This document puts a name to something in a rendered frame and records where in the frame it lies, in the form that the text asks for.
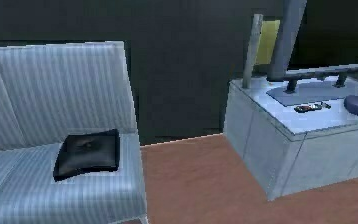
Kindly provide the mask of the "grey baseball bat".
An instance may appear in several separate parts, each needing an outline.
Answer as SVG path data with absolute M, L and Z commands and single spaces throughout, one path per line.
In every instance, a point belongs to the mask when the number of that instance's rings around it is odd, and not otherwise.
M 252 20 L 250 39 L 247 47 L 246 62 L 243 72 L 242 87 L 248 89 L 251 83 L 252 71 L 255 65 L 259 47 L 259 39 L 263 22 L 262 14 L 255 14 Z

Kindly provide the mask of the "pale grey cabinet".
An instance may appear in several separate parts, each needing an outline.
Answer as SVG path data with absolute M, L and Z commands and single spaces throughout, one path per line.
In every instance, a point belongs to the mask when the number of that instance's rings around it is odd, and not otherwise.
M 346 86 L 358 84 L 349 78 Z M 267 94 L 286 87 L 254 78 L 229 82 L 223 133 L 265 191 L 267 198 L 313 189 L 358 177 L 358 116 L 343 100 L 325 102 L 330 109 L 297 113 Z

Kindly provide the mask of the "black remote control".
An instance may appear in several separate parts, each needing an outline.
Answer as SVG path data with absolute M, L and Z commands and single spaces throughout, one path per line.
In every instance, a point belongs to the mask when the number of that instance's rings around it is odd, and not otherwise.
M 294 108 L 294 111 L 297 113 L 306 113 L 306 112 L 310 112 L 310 111 L 322 110 L 324 108 L 330 109 L 331 105 L 329 105 L 325 102 L 308 104 L 308 105 L 299 105 Z

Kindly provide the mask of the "grey television set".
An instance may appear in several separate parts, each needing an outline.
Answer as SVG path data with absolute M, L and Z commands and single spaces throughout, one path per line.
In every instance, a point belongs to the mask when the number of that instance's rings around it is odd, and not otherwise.
M 318 101 L 345 98 L 354 93 L 358 84 L 345 85 L 351 73 L 358 73 L 358 64 L 289 70 L 288 65 L 307 0 L 285 0 L 267 80 L 287 82 L 267 94 L 283 106 L 301 105 Z

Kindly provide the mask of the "pale grey striped sofa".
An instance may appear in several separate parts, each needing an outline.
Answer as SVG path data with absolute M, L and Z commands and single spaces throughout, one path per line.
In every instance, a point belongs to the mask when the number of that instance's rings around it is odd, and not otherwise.
M 117 129 L 116 172 L 55 182 L 68 135 Z M 121 41 L 0 47 L 0 224 L 149 224 Z

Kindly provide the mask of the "black square cushion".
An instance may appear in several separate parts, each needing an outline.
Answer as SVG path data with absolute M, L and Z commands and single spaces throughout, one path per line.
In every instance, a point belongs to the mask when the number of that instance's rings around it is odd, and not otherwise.
M 68 135 L 55 160 L 55 182 L 91 172 L 116 172 L 120 164 L 120 134 L 117 129 Z

